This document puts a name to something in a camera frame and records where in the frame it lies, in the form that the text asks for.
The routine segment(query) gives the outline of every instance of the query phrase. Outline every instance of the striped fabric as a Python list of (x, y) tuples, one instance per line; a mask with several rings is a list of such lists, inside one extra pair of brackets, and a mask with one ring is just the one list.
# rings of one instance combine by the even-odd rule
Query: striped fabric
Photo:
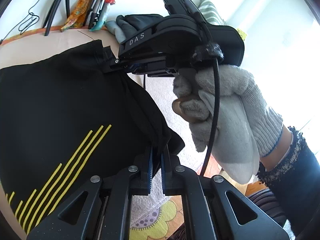
[(198, 9), (210, 24), (228, 25), (225, 20), (220, 17), (216, 7), (210, 0), (202, 0), (198, 6)]

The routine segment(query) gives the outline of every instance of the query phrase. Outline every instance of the glove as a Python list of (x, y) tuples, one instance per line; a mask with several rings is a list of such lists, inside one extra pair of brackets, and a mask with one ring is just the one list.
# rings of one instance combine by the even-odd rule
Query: glove
[[(268, 155), (281, 136), (282, 116), (267, 105), (250, 72), (230, 65), (219, 66), (219, 72), (221, 97), (236, 94), (241, 98), (259, 155)], [(215, 94), (211, 68), (200, 70), (195, 79), (203, 91)]]
[[(200, 98), (191, 95), (189, 81), (178, 76), (173, 92), (179, 98), (172, 104), (174, 111), (189, 122), (196, 150), (202, 152), (208, 144), (214, 95), (199, 91)], [(179, 103), (180, 113), (175, 109)], [(220, 98), (220, 111), (212, 155), (228, 175), (237, 182), (247, 183), (259, 168), (259, 153), (253, 138), (243, 104), (238, 95)]]

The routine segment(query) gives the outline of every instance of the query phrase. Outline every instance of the sleeve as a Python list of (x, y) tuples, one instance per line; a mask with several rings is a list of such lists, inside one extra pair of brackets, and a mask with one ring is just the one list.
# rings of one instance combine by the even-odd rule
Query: sleeve
[(271, 171), (261, 165), (257, 175), (275, 194), (297, 236), (320, 204), (320, 166), (302, 133), (289, 129), (293, 134), (289, 154)]

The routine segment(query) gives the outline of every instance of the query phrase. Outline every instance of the black tripod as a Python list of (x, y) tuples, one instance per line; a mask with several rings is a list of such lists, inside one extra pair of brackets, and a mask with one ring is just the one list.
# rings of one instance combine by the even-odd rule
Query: black tripod
[[(54, 0), (51, 7), (50, 7), (50, 10), (49, 10), (47, 17), (45, 18), (44, 24), (42, 26), (42, 28), (44, 28), (47, 25), (44, 36), (48, 36), (48, 34), (49, 34), (54, 15), (57, 12), (57, 9), (58, 9), (60, 2), (61, 2), (61, 0)], [(66, 11), (67, 11), (67, 18), (68, 18), (70, 16), (70, 0), (66, 0)]]

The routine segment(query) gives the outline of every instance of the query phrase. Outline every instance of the silver bolt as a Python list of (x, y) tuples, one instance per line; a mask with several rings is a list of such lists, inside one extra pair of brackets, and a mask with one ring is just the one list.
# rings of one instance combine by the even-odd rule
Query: silver bolt
[(216, 175), (213, 177), (213, 180), (216, 182), (216, 183), (221, 183), (223, 182), (223, 177), (220, 176), (220, 175)]
[(129, 166), (128, 170), (129, 170), (130, 172), (135, 172), (135, 171), (138, 170), (138, 167), (135, 166), (135, 165), (132, 165), (132, 166)]
[(91, 182), (96, 183), (100, 181), (100, 177), (98, 175), (94, 175), (90, 179)]
[(185, 170), (184, 166), (182, 166), (182, 165), (176, 166), (176, 171), (177, 172), (183, 172), (184, 170)]

